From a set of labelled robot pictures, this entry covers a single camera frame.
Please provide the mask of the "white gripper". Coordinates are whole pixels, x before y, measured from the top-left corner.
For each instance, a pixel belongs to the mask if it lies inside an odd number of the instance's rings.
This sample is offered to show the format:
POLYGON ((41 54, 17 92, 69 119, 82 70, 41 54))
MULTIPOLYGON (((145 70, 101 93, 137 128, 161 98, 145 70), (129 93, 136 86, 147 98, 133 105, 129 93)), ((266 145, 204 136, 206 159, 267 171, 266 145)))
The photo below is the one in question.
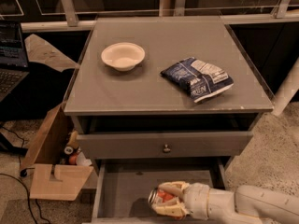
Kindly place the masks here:
POLYGON ((189 215, 192 218, 208 220, 207 205, 210 187, 201 183, 189 184, 184 181, 164 182, 159 189, 179 198, 183 197, 183 203, 155 203, 152 208, 162 216, 182 219, 189 215))

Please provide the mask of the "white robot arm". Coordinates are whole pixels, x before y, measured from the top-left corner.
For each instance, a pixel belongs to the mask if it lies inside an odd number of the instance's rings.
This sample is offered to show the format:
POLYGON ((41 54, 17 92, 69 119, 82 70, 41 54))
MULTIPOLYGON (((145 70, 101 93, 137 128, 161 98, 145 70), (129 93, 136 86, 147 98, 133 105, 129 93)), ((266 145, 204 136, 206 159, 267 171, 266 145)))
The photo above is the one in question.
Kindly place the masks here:
POLYGON ((164 182, 149 195, 159 215, 215 220, 218 224, 299 224, 299 198, 269 189, 243 185, 234 191, 202 183, 164 182))

